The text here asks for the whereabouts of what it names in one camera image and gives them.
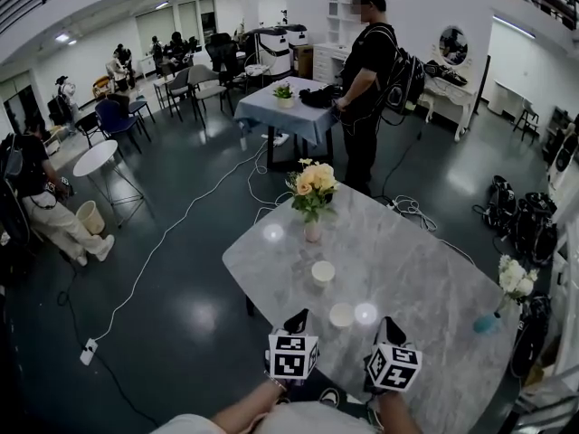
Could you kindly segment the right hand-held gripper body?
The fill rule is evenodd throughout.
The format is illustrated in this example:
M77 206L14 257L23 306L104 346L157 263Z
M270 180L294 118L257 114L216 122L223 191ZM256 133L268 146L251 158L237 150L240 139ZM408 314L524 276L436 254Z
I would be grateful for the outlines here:
M408 392L422 369L422 352L390 344L375 344L365 369L371 388Z

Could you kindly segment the cream paper cup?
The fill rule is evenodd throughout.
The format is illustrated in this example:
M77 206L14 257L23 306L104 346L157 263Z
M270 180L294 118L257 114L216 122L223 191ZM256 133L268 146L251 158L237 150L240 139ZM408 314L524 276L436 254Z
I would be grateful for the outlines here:
M337 303L329 311L330 323L352 323L355 320L355 309L348 303Z
M314 283L324 288L334 279L336 270L329 261L320 260L312 265L311 275Z

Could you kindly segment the person's left forearm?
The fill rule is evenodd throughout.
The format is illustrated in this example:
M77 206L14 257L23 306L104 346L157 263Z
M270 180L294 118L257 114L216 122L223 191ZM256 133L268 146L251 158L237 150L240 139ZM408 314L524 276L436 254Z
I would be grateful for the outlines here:
M286 390L283 384L267 377L249 394L215 414L211 421L226 434L242 434L269 412Z

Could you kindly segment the person's white t-shirt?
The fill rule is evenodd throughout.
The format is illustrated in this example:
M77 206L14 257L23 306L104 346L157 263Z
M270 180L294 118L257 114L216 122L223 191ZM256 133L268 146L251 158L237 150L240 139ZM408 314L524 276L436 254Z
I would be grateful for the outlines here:
M213 421L184 414L150 434L227 434ZM240 434L376 434L366 422L318 401L276 405Z

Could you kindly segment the white flower bouquet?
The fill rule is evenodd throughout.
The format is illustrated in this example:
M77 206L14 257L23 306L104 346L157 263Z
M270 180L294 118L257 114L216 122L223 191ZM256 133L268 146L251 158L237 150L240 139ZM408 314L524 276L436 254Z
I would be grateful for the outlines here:
M503 254L498 263L498 285L503 297L496 313L500 314L510 302L522 304L533 292L537 279L538 269L526 270L516 259Z

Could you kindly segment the black white-printed floor bag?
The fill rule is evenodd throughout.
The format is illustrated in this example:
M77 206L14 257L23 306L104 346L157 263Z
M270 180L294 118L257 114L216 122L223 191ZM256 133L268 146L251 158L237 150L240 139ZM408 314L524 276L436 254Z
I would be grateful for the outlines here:
M539 356L548 332L551 316L551 297L534 292L524 303L517 327L517 337L509 369L518 379L528 376Z

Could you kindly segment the yellow flower bouquet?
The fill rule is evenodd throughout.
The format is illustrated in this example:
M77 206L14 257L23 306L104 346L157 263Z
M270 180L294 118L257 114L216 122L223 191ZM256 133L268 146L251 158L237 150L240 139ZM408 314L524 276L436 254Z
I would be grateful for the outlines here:
M334 168L326 163L311 158L299 160L301 170L290 172L285 180L293 200L291 207L300 212L305 222L319 221L322 213L331 213L331 203L326 203L327 193L335 194L339 182L334 175Z

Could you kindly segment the pile of black backpacks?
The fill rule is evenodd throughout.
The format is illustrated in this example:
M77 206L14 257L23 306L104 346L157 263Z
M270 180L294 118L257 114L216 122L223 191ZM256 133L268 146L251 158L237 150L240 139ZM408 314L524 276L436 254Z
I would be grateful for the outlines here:
M526 193L517 198L512 185L494 175L486 206L473 205L483 222L501 238L509 238L515 252L533 265L544 267L554 255L558 229L553 221L557 206L547 193Z

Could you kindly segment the small potted plant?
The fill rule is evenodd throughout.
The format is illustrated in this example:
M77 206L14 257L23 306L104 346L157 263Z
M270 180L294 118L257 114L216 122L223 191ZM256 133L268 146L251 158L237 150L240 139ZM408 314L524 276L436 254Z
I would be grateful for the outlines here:
M277 100L278 106L281 109L290 109L295 104L293 86L287 81L276 83L272 95Z

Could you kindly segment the cream waste bin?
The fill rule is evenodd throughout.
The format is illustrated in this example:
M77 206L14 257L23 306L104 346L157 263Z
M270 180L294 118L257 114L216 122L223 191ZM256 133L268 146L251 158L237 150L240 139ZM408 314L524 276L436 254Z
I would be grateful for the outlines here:
M100 235L105 229L105 222L94 201L83 203L77 210L76 216L92 235Z

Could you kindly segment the small stool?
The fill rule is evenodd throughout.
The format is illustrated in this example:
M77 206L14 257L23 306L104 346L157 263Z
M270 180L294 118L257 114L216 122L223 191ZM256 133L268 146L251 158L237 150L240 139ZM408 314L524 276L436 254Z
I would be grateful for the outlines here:
M534 143L539 136L538 132L539 116L532 108L523 107L520 117L515 122L514 131L521 131L521 139L526 135L530 135L531 143Z

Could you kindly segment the grey chair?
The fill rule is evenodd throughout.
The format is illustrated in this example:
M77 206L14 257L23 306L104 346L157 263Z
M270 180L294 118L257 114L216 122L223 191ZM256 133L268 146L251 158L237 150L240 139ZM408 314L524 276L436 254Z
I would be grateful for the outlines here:
M183 99L186 99L189 94L189 71L190 67L182 69L166 84L169 109L174 109L180 120L183 120L183 118L176 100L179 99L182 101Z
M217 97L221 108L223 108L223 101L226 100L231 114L234 114L229 89L219 80L219 75L207 66L203 64L191 66L187 75L187 86L195 116L200 118L203 129L206 129L204 121L206 99Z

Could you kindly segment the white round side table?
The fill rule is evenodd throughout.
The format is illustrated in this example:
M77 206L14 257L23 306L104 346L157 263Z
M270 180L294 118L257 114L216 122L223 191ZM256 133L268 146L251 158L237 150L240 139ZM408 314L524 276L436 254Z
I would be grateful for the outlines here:
M118 228L122 228L145 202L145 195L127 178L119 168L115 155L119 151L116 140L105 140L90 147L76 162L72 173L74 177L86 178L111 209ZM116 196L112 179L117 177L128 185L130 193Z

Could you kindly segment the blue chair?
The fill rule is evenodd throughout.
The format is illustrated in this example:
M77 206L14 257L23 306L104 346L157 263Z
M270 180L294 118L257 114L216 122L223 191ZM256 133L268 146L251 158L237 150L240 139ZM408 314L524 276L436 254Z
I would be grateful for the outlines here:
M107 140L117 135L126 134L130 143L140 154L142 153L132 134L132 129L138 120L135 117L124 118L118 102L104 99L96 105L95 112L100 122L100 130Z

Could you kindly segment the round wall mirror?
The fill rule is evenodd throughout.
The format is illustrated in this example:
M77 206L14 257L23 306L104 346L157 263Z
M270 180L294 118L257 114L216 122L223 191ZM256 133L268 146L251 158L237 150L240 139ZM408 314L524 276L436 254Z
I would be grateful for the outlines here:
M439 40L439 50L442 58L451 66L463 64L469 46L462 30L456 26L445 28Z

